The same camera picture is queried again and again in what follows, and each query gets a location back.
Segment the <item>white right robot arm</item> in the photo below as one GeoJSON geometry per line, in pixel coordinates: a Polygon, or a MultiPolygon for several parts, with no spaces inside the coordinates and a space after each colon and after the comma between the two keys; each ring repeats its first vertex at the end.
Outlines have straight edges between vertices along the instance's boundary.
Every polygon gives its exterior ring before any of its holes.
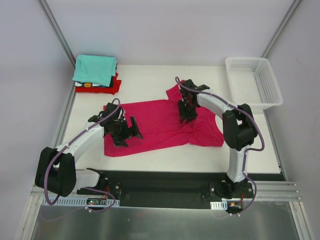
{"type": "Polygon", "coordinates": [[[191,79],[181,83],[176,77],[175,81],[182,96],[178,101],[181,123],[194,121],[200,107],[206,108],[222,120],[224,142],[229,147],[229,166],[225,181],[215,187],[214,192],[221,198],[237,197],[248,183],[247,152],[259,134],[250,106],[235,106],[222,97],[209,93],[207,85],[197,86],[191,79]]]}

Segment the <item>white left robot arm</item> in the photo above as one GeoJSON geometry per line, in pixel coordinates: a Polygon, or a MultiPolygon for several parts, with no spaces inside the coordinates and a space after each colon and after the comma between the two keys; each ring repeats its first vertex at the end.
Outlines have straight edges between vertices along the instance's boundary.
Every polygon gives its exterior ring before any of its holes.
{"type": "Polygon", "coordinates": [[[72,139],[41,151],[34,184],[61,197],[86,187],[96,195],[102,194],[106,188],[102,174],[92,168],[77,170],[76,162],[92,145],[107,136],[111,137],[113,147],[127,147],[127,140],[143,138],[135,117],[131,116],[128,123],[125,110],[109,102],[99,114],[90,117],[72,139]]]}

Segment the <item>white plastic basket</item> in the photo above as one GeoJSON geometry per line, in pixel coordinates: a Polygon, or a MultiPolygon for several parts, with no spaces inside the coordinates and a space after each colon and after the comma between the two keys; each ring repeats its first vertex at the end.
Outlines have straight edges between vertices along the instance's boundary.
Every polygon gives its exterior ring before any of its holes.
{"type": "Polygon", "coordinates": [[[283,104],[278,81],[268,59],[227,57],[225,66],[232,102],[248,104],[253,112],[283,104]]]}

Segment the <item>crimson pink t shirt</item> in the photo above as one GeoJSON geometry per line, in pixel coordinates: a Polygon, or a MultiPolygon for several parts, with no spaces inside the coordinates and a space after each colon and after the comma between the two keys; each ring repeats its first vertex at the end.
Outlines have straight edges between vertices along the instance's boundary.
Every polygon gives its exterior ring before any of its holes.
{"type": "Polygon", "coordinates": [[[104,138],[107,157],[123,157],[153,150],[183,146],[222,147],[224,136],[216,123],[216,115],[200,107],[197,118],[180,122],[178,101],[182,99],[178,85],[166,91],[167,99],[122,104],[124,116],[135,117],[143,138],[133,137],[127,147],[114,146],[111,136],[104,138]]]}

